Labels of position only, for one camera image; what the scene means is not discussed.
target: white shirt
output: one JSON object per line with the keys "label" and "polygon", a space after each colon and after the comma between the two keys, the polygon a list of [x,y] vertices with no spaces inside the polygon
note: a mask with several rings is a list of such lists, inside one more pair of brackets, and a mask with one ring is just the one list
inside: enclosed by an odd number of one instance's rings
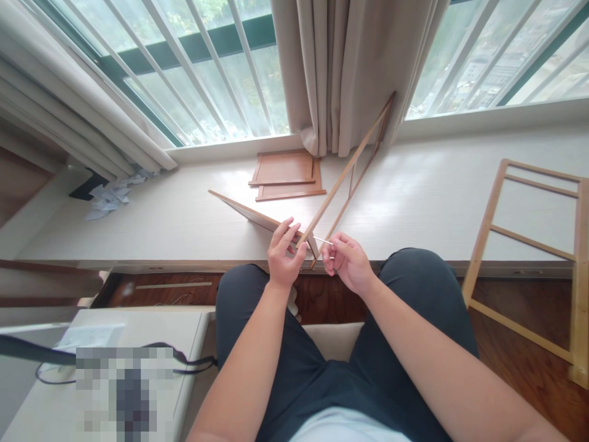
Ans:
{"label": "white shirt", "polygon": [[330,407],[311,416],[290,442],[410,442],[371,417],[348,408]]}

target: person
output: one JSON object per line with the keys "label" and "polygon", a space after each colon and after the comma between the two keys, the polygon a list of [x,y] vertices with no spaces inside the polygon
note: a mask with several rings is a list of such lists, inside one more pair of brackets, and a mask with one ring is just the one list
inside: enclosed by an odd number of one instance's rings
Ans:
{"label": "person", "polygon": [[306,256],[292,221],[272,236],[270,275],[221,278],[220,371],[189,441],[566,440],[480,362],[455,273],[428,250],[393,253],[377,277],[356,241],[331,237],[326,272],[370,313],[349,362],[326,361],[287,309]]}

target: paper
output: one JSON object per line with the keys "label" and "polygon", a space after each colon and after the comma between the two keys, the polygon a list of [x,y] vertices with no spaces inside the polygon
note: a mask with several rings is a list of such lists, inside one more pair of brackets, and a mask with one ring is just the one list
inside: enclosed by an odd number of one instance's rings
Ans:
{"label": "paper", "polygon": [[130,178],[118,180],[109,183],[106,187],[102,184],[95,187],[90,191],[92,199],[92,210],[86,215],[86,221],[92,221],[100,218],[104,218],[112,211],[117,210],[121,205],[125,205],[131,202],[127,196],[132,190],[129,185],[138,185],[145,182],[146,179],[150,179],[159,176],[160,172],[148,172],[145,169],[141,169],[135,175]]}

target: person's right hand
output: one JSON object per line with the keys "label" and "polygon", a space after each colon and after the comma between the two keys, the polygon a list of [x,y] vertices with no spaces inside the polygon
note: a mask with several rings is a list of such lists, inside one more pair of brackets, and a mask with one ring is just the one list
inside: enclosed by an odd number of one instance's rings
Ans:
{"label": "person's right hand", "polygon": [[344,284],[361,298],[373,291],[379,279],[362,247],[343,232],[333,234],[329,241],[333,246],[325,244],[321,252],[325,271],[330,276],[337,271]]}

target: window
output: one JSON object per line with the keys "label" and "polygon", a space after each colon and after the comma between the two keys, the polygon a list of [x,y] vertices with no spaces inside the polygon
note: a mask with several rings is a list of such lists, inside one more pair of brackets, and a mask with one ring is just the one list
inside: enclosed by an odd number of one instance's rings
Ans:
{"label": "window", "polygon": [[451,4],[407,119],[589,96],[585,0]]}
{"label": "window", "polygon": [[178,147],[289,133],[270,0],[35,0]]}

